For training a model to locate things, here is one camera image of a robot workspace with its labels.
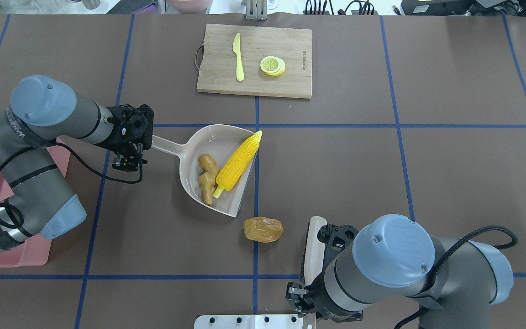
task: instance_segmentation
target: yellow plastic knife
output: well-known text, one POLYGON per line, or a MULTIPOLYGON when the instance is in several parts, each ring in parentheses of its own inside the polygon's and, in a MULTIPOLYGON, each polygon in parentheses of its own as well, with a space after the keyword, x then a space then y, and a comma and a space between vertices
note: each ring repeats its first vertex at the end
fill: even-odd
POLYGON ((237 54, 237 80, 243 81, 245 79, 245 73, 242 71, 241 61, 241 34, 237 33, 232 42, 232 51, 237 54))

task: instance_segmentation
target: dustpan handle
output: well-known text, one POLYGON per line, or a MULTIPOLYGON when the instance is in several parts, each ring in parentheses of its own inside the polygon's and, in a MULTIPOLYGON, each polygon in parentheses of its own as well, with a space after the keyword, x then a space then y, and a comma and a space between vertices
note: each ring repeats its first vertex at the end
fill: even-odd
POLYGON ((167 154, 177 155, 178 158, 182 158, 184 155, 184 146, 174 143, 171 140, 163 139, 152 135, 152 148, 167 154))

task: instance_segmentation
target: lemon slice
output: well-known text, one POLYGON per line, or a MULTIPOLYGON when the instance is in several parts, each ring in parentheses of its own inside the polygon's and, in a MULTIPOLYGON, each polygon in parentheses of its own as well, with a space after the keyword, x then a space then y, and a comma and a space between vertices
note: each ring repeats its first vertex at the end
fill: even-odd
POLYGON ((261 60, 261 71, 267 75, 279 76, 285 72, 285 62, 275 56, 267 56, 261 60))
POLYGON ((285 62, 281 58, 277 58, 279 60, 279 69, 276 73, 270 74, 273 77, 279 77, 285 72, 285 62))

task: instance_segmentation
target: blue joint cap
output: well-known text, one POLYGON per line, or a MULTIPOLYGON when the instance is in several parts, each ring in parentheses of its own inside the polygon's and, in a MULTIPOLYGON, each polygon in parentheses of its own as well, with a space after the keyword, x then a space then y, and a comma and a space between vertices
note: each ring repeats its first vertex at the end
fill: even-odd
POLYGON ((488 260, 492 272, 494 272, 494 279, 496 281, 496 295, 490 304, 499 304, 509 298, 509 293, 514 285, 513 268, 507 260, 507 257, 497 248, 482 244, 480 242, 469 241, 475 246, 482 255, 488 260))
POLYGON ((25 123, 49 127, 74 112, 77 96, 67 84, 37 74, 19 81, 10 104, 13 113, 25 123))
POLYGON ((84 222, 85 218, 86 211, 82 208, 82 204, 75 194, 52 216, 40 234, 46 239, 52 240, 77 227, 84 222))
POLYGON ((390 288, 413 285, 433 267, 430 235, 403 215, 385 215, 367 225, 352 244, 352 256, 365 277, 390 288))

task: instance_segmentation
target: wooden cutting board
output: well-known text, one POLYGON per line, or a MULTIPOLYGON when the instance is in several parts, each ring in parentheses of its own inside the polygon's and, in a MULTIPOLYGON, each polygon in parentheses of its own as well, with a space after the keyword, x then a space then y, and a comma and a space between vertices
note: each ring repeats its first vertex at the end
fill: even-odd
POLYGON ((309 99, 311 63, 311 30, 207 24, 196 89, 217 94, 309 99), (243 81, 236 80, 236 55, 232 52, 237 33, 241 34, 243 81), (282 58, 285 72, 279 77, 263 73, 259 63, 265 56, 282 58))

